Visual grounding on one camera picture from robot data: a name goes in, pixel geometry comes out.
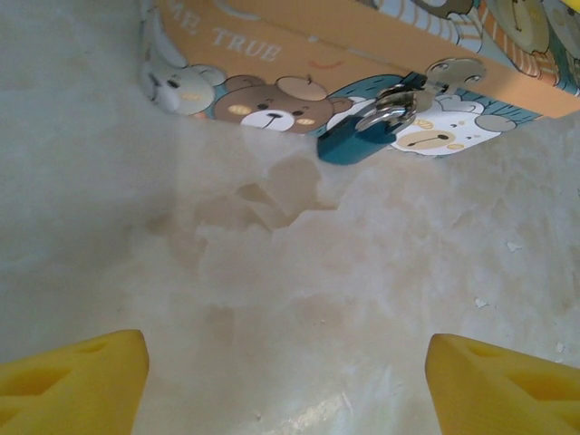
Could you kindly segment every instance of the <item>blue padlock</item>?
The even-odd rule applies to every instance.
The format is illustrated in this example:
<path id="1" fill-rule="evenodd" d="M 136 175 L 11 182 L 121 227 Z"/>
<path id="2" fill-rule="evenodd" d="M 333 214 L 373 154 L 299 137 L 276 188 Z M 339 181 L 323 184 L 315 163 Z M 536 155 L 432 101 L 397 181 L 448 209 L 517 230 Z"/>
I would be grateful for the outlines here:
<path id="1" fill-rule="evenodd" d="M 410 125 L 417 111 L 416 90 L 396 85 L 379 95 L 375 111 L 368 108 L 346 117 L 318 139 L 320 160 L 353 165 L 382 150 Z"/>

